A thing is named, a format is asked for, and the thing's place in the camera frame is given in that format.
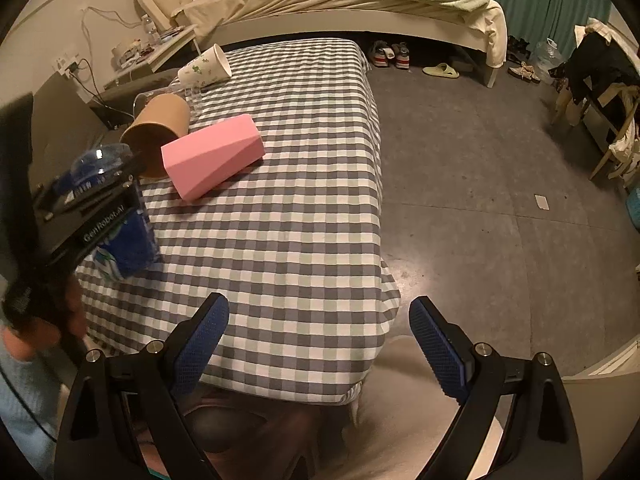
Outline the person's left hand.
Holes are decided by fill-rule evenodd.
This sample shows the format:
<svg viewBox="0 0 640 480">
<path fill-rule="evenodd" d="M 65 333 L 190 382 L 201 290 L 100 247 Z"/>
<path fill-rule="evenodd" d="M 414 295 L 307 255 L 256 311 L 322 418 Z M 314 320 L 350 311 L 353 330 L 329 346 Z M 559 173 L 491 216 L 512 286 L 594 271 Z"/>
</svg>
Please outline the person's left hand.
<svg viewBox="0 0 640 480">
<path fill-rule="evenodd" d="M 72 274 L 66 281 L 66 313 L 63 315 L 67 331 L 77 339 L 84 339 L 87 333 L 85 306 L 78 279 Z M 2 328 L 2 340 L 6 351 L 14 360 L 28 362 L 35 359 L 38 352 L 48 350 L 58 344 L 62 332 L 58 326 L 42 318 L 29 318 L 22 325 Z"/>
</svg>

